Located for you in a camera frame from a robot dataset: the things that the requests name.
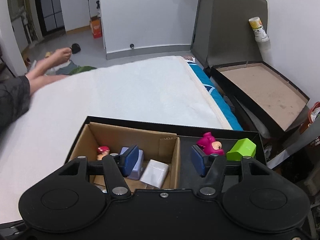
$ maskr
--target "white mattress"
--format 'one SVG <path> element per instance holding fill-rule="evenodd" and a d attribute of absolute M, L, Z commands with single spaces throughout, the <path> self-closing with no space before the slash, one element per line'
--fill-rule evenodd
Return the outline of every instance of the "white mattress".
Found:
<path fill-rule="evenodd" d="M 65 162 L 88 115 L 231 129 L 181 57 L 77 74 L 39 90 L 0 144 L 0 223 L 20 220 L 18 201 Z"/>

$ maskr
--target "cardboard box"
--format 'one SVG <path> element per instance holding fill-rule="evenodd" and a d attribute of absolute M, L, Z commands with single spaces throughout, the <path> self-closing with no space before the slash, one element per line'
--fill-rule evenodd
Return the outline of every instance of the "cardboard box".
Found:
<path fill-rule="evenodd" d="M 122 147 L 138 145 L 144 152 L 143 167 L 147 166 L 150 159 L 169 165 L 169 172 L 162 189 L 175 189 L 179 186 L 180 139 L 175 133 L 89 122 L 83 125 L 75 143 L 69 153 L 68 161 L 81 155 L 87 156 L 88 161 L 95 161 L 99 146 L 108 146 L 110 153 L 120 153 Z M 139 180 L 125 179 L 125 181 L 131 192 L 146 188 L 146 184 Z M 105 186 L 103 176 L 91 176 L 90 182 Z"/>
<path fill-rule="evenodd" d="M 92 35 L 95 39 L 102 37 L 101 19 L 98 17 L 92 17 L 90 21 L 90 27 Z"/>
<path fill-rule="evenodd" d="M 211 76 L 222 90 L 234 95 L 273 135 L 282 135 L 309 98 L 265 62 L 212 66 Z"/>

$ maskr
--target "green cloth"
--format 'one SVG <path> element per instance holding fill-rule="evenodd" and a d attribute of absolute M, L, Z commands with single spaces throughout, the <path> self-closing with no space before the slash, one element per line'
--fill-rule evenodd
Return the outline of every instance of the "green cloth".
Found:
<path fill-rule="evenodd" d="M 90 70 L 93 70 L 93 69 L 97 69 L 97 68 L 90 67 L 90 66 L 76 67 L 75 69 L 70 71 L 69 75 L 71 76 L 71 75 L 74 75 L 74 74 L 90 71 Z"/>

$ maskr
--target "glass door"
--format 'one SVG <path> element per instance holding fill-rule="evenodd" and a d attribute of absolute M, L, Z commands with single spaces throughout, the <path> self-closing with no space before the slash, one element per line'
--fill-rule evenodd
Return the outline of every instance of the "glass door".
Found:
<path fill-rule="evenodd" d="M 60 0 L 36 0 L 36 6 L 44 36 L 64 28 Z"/>

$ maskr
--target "brown cardboard box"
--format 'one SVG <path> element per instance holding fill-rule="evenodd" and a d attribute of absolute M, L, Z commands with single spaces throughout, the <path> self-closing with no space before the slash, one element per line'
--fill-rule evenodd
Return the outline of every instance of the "brown cardboard box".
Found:
<path fill-rule="evenodd" d="M 90 21 L 90 27 L 93 38 L 96 39 L 102 37 L 102 27 L 100 18 L 92 17 Z"/>
<path fill-rule="evenodd" d="M 179 186 L 180 174 L 180 139 L 177 134 L 139 130 L 108 124 L 90 122 L 85 124 L 71 153 L 69 160 L 84 155 L 88 161 L 95 161 L 97 148 L 108 146 L 110 153 L 120 153 L 122 147 L 138 145 L 143 150 L 146 167 L 150 159 L 169 165 L 169 172 L 162 189 L 175 189 Z M 145 189 L 146 184 L 139 180 L 125 179 L 131 192 Z M 92 176 L 91 183 L 105 186 L 103 176 Z"/>

